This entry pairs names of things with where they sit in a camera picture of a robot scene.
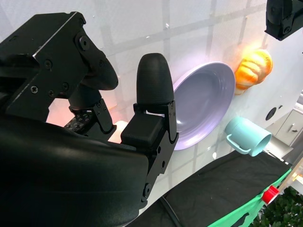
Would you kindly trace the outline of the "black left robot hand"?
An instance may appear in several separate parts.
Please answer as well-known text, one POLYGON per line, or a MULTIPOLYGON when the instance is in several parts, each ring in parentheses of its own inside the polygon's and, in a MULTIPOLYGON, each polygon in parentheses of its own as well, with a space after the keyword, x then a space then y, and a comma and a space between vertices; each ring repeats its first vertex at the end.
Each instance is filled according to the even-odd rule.
POLYGON ((302 27, 302 0, 267 0, 265 32, 268 35, 283 41, 302 27))

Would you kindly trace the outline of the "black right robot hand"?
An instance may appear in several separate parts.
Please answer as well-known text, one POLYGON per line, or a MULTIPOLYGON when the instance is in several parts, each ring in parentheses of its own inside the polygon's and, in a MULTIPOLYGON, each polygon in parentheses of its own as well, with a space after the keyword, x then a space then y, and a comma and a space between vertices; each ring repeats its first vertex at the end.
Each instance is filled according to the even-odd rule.
POLYGON ((79 12, 37 14, 0 44, 0 224, 120 227, 146 206, 177 144, 171 74, 160 53, 138 66, 121 133, 101 96, 118 86, 79 12))

